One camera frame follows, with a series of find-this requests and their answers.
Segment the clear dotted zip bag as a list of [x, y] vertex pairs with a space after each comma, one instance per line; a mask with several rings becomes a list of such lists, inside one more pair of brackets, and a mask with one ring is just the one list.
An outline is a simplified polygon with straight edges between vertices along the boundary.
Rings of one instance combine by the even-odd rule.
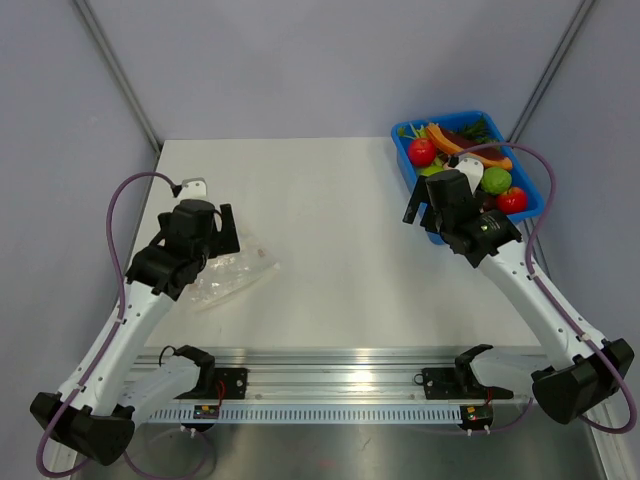
[[240, 251], [210, 259], [181, 302], [193, 312], [201, 312], [229, 301], [234, 295], [280, 270], [280, 262], [263, 245], [245, 222], [236, 223]]

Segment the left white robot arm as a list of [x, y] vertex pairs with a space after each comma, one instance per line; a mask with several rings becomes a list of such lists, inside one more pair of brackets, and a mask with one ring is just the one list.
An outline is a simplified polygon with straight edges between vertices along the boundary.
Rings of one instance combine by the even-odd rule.
[[123, 297], [89, 352], [56, 392], [39, 392], [30, 405], [45, 439], [103, 466], [118, 460], [137, 427], [171, 400], [203, 398], [217, 388], [214, 356], [189, 345], [136, 383], [125, 383], [156, 325], [207, 261], [240, 250], [228, 204], [186, 199], [158, 221], [159, 232], [132, 259]]

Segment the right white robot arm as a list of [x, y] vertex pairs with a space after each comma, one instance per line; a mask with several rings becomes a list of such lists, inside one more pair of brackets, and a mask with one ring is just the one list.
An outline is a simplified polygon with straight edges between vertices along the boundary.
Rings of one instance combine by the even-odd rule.
[[611, 341], [535, 269], [516, 226], [499, 210], [484, 212], [467, 176], [445, 170], [418, 178], [404, 222], [423, 208], [421, 226], [479, 269], [509, 300], [543, 348], [546, 359], [501, 354], [481, 344], [458, 355], [454, 384], [466, 396], [505, 390], [535, 399], [554, 421], [568, 424], [621, 390], [634, 351]]

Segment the red apple rear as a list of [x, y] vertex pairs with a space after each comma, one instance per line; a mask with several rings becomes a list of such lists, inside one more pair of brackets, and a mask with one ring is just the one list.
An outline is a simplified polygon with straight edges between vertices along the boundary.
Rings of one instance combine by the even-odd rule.
[[416, 168], [430, 166], [437, 157], [437, 149], [427, 138], [417, 138], [411, 142], [407, 150], [410, 163]]

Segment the red apple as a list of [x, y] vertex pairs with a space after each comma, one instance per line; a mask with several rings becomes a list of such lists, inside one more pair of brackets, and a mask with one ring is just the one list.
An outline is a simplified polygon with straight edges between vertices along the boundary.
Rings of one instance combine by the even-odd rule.
[[495, 199], [497, 208], [506, 215], [517, 214], [528, 208], [528, 196], [519, 187], [511, 187]]
[[437, 157], [437, 149], [427, 138], [417, 138], [411, 142], [407, 150], [410, 163], [416, 168], [430, 166]]

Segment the bumpy green lime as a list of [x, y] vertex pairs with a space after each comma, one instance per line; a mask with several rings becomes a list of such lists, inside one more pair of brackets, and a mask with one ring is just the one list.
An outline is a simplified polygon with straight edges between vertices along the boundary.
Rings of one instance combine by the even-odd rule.
[[501, 195], [512, 185], [512, 176], [508, 170], [500, 167], [490, 167], [484, 170], [480, 186], [490, 195]]

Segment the blue plastic bin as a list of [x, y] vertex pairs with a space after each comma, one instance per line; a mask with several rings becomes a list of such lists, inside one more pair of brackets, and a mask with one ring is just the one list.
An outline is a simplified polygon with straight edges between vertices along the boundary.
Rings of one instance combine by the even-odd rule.
[[[418, 137], [425, 137], [426, 126], [429, 123], [436, 123], [442, 128], [457, 133], [464, 124], [475, 122], [480, 117], [486, 120], [496, 140], [503, 141], [504, 137], [490, 115], [479, 110], [430, 116], [423, 120], [401, 122], [392, 127], [391, 138], [397, 150], [397, 164], [409, 192], [413, 191], [420, 175], [438, 173], [444, 169], [446, 162], [446, 154], [442, 151], [437, 151], [437, 157], [434, 162], [426, 168], [416, 168], [410, 163], [407, 156], [408, 147]], [[514, 224], [519, 224], [526, 219], [541, 215], [545, 207], [545, 200], [542, 198], [538, 188], [526, 173], [521, 162], [516, 158], [515, 152], [507, 147], [502, 147], [500, 150], [505, 155], [508, 155], [513, 162], [513, 169], [510, 172], [512, 186], [523, 189], [528, 196], [528, 208], [521, 213], [509, 215], [509, 219]]]

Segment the green leafy herbs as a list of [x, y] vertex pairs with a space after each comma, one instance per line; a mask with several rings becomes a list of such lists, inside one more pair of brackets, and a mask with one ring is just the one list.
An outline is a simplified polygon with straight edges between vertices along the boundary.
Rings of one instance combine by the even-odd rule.
[[479, 144], [487, 144], [496, 140], [483, 117], [480, 117], [475, 122], [464, 124], [457, 133], [462, 138]]

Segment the left small circuit board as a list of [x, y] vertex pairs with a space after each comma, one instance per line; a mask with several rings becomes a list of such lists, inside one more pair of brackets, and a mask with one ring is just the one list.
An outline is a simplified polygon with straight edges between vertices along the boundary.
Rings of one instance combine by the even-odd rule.
[[195, 405], [193, 418], [216, 420], [219, 418], [219, 413], [220, 407], [218, 405]]

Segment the small circuit board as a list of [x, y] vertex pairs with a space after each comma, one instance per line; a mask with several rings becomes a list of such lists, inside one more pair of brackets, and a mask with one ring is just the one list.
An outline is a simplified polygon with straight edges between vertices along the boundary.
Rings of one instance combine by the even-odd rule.
[[483, 429], [493, 423], [493, 407], [491, 405], [461, 406], [462, 426], [465, 429]]
[[216, 420], [219, 418], [219, 413], [220, 407], [218, 405], [195, 405], [193, 418]]

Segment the right small circuit board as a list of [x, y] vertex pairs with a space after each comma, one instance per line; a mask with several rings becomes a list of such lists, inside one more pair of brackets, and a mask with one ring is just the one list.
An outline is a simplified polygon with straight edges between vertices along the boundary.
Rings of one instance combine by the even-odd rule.
[[462, 426], [465, 429], [483, 429], [493, 423], [493, 407], [491, 405], [461, 406]]

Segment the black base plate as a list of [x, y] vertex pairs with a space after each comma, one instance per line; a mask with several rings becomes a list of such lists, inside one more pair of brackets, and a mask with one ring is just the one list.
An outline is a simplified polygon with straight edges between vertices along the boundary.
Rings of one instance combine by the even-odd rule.
[[242, 400], [246, 397], [249, 370], [214, 367], [200, 373], [193, 389], [177, 396], [179, 400]]
[[428, 367], [413, 376], [428, 400], [511, 400], [514, 393], [500, 387], [485, 387], [468, 372], [456, 368]]

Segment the aluminium mounting rail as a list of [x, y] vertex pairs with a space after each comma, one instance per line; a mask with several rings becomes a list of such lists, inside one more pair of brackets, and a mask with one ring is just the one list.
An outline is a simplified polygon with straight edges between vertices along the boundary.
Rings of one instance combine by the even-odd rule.
[[247, 403], [409, 403], [424, 398], [413, 381], [423, 368], [446, 366], [462, 347], [207, 347], [221, 367], [248, 370]]

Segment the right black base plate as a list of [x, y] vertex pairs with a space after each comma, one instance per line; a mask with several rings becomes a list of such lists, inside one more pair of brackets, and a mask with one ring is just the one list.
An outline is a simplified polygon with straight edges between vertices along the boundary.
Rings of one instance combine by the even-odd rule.
[[511, 400], [514, 393], [500, 387], [485, 387], [468, 372], [456, 368], [428, 367], [413, 376], [428, 400]]

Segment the right aluminium frame post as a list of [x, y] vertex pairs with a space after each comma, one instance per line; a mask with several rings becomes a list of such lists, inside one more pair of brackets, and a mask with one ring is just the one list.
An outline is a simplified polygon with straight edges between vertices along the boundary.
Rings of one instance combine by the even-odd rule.
[[571, 52], [573, 45], [585, 28], [598, 4], [599, 1], [597, 0], [581, 0], [578, 2], [576, 10], [572, 14], [566, 28], [560, 36], [560, 39], [539, 76], [533, 91], [528, 97], [528, 100], [519, 114], [513, 129], [508, 135], [508, 140], [517, 142], [523, 135], [547, 91], [551, 87], [558, 71], [564, 64], [564, 61]]

